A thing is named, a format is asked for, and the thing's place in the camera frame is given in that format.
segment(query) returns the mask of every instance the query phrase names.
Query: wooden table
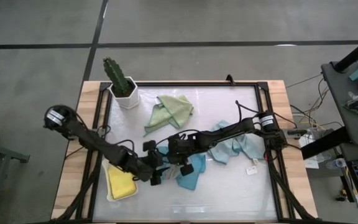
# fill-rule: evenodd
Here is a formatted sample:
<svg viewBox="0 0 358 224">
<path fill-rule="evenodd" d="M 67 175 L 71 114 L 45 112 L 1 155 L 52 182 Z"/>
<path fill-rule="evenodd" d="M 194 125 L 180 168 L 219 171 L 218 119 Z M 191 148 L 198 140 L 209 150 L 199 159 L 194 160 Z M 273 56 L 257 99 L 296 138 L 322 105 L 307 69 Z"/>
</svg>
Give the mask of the wooden table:
<svg viewBox="0 0 358 224">
<path fill-rule="evenodd" d="M 263 82 L 268 82 L 270 98 L 271 98 L 274 112 L 282 115 L 287 119 L 293 120 L 290 104 L 285 90 L 284 81 L 268 80 Z M 83 118 L 84 122 L 88 127 L 91 127 L 93 122 L 100 83 L 101 82 L 99 81 L 84 82 L 82 87 L 80 100 L 78 102 L 77 112 Z M 262 94 L 262 102 L 264 105 L 264 109 L 266 109 L 266 103 L 264 101 L 265 98 L 263 97 L 262 92 L 261 94 Z M 101 110 L 102 116 L 100 116 L 100 120 L 99 120 L 100 124 L 103 119 L 105 106 L 106 106 L 106 100 L 104 100 L 102 104 L 102 110 Z M 279 117 L 277 117 L 277 119 L 281 129 L 293 128 L 293 124 L 289 123 L 288 121 L 285 121 L 284 119 L 281 119 Z M 288 139 L 288 142 L 290 144 L 298 145 L 298 141 L 294 139 Z M 78 141 L 70 142 L 68 145 L 67 154 L 73 152 L 79 147 L 81 146 L 79 145 Z M 71 204 L 71 202 L 77 195 L 78 191 L 80 190 L 81 180 L 83 176 L 83 169 L 85 165 L 86 152 L 87 150 L 85 149 L 80 150 L 77 153 L 70 156 L 70 158 L 64 162 L 62 175 L 60 177 L 60 183 L 58 186 L 51 218 L 59 217 L 66 210 L 67 206 Z M 291 191 L 294 193 L 295 197 L 299 200 L 302 206 L 304 206 L 312 216 L 317 217 L 317 211 L 314 205 L 313 195 L 311 193 L 309 179 L 306 173 L 305 164 L 303 163 L 301 151 L 292 147 L 287 147 L 283 150 L 283 158 L 285 162 L 285 168 L 286 168 Z M 280 191 L 280 200 L 282 203 L 284 217 L 288 217 L 286 199 L 280 187 L 279 187 L 279 191 Z M 89 190 L 85 198 L 85 205 L 83 208 L 84 216 L 86 216 L 88 211 L 90 192 L 91 191 Z"/>
</svg>

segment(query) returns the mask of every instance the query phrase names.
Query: cactus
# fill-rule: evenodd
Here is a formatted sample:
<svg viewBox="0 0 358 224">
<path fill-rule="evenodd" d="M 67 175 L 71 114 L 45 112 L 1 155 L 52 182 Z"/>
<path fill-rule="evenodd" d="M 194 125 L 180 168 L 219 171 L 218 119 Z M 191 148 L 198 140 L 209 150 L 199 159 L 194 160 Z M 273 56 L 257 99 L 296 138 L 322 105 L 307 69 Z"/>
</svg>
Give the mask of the cactus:
<svg viewBox="0 0 358 224">
<path fill-rule="evenodd" d="M 110 57 L 106 57 L 103 59 L 103 66 L 104 71 L 112 81 L 114 93 L 117 94 L 118 97 L 129 96 L 132 93 L 133 88 L 124 77 L 124 74 L 116 61 L 111 60 Z"/>
</svg>

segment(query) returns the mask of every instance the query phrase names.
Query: table leg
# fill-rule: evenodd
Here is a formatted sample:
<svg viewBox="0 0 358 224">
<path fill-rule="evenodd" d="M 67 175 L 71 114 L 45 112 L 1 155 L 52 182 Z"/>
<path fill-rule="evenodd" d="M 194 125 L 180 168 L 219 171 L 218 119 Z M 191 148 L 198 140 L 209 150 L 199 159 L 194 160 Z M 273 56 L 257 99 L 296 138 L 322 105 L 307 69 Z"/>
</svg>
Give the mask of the table leg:
<svg viewBox="0 0 358 224">
<path fill-rule="evenodd" d="M 346 127 L 341 127 L 327 136 L 318 139 L 310 144 L 307 144 L 301 148 L 303 159 L 308 159 L 312 156 L 318 155 L 321 152 L 327 151 L 341 143 L 350 142 L 350 138 L 347 135 Z"/>
</svg>

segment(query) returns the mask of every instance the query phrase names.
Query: yellow sponge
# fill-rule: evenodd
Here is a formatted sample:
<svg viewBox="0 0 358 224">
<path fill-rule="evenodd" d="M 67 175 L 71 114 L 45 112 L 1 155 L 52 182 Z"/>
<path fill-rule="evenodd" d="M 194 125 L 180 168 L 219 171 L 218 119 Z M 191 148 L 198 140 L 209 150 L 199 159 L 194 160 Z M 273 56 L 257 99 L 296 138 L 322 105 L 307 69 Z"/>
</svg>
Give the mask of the yellow sponge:
<svg viewBox="0 0 358 224">
<path fill-rule="evenodd" d="M 114 200 L 128 197 L 136 193 L 136 184 L 132 180 L 133 175 L 123 172 L 114 166 L 108 169 L 111 194 Z"/>
</svg>

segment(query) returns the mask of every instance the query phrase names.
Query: potted cactus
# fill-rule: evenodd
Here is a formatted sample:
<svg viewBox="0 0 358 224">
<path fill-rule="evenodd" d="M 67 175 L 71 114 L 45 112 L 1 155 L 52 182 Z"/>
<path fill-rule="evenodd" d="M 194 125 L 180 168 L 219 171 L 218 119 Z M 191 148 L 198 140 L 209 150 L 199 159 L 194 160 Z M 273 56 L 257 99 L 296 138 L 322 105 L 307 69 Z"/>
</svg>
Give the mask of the potted cactus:
<svg viewBox="0 0 358 224">
<path fill-rule="evenodd" d="M 131 109 L 139 103 L 137 85 L 131 77 L 125 77 L 116 61 L 110 57 L 103 59 L 104 71 L 112 81 L 109 87 L 111 94 L 118 104 L 126 109 Z"/>
</svg>

